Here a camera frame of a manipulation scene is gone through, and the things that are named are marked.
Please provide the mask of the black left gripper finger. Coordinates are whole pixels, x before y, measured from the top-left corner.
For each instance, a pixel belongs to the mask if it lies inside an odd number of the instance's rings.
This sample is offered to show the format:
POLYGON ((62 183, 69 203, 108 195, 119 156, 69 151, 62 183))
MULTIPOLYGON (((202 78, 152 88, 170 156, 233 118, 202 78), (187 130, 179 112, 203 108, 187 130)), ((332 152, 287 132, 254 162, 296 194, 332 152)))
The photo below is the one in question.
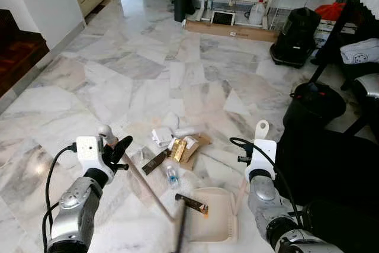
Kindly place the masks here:
POLYGON ((112 162, 114 164, 117 164, 121 161, 122 157, 125 155, 127 148, 130 147, 130 145, 133 142, 132 136, 126 136, 123 137, 119 142, 116 143, 113 147, 113 153, 112 153, 112 162))

